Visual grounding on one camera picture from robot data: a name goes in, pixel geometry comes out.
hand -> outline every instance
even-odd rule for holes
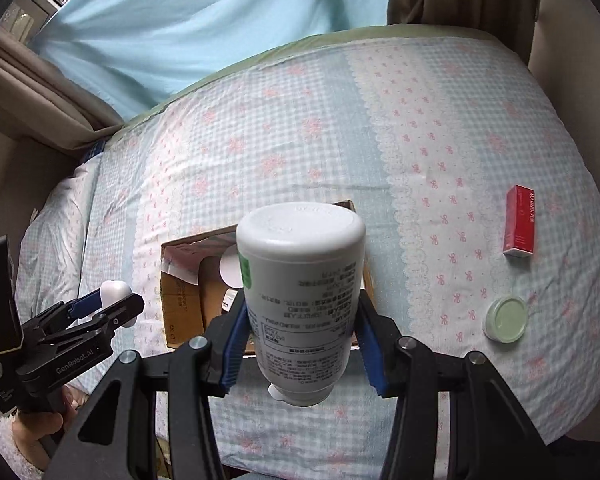
[[[44,471],[49,464],[49,457],[43,449],[39,440],[45,435],[54,434],[64,428],[66,431],[74,420],[75,400],[72,391],[62,387],[62,398],[66,406],[64,415],[60,413],[16,413],[15,420],[11,424],[13,441],[24,458],[38,469]]]

red box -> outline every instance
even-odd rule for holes
[[[536,195],[533,189],[514,186],[507,193],[507,221],[502,252],[531,256],[536,237]]]

blue gripper pad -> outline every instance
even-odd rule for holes
[[[98,288],[75,300],[74,305],[69,309],[69,316],[72,319],[82,319],[100,308],[102,308],[102,301],[100,300],[100,289]]]
[[[251,325],[249,324],[249,316],[247,314],[247,304],[243,301],[226,346],[224,347],[224,353],[222,354],[222,377],[220,385],[227,393],[238,380],[238,372],[240,371],[244,348],[247,346],[250,332]]]
[[[368,314],[361,304],[358,305],[358,311],[356,312],[354,329],[369,384],[376,389],[379,396],[384,396],[389,389],[389,383],[384,374],[382,347],[369,323]]]

plastic bottle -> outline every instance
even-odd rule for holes
[[[256,358],[276,400],[324,400],[349,360],[365,225],[330,204],[288,202],[246,215],[236,230]]]

green lid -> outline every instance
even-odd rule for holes
[[[517,296],[494,301],[484,318],[484,333],[489,339],[513,343],[522,337],[528,322],[526,303]]]

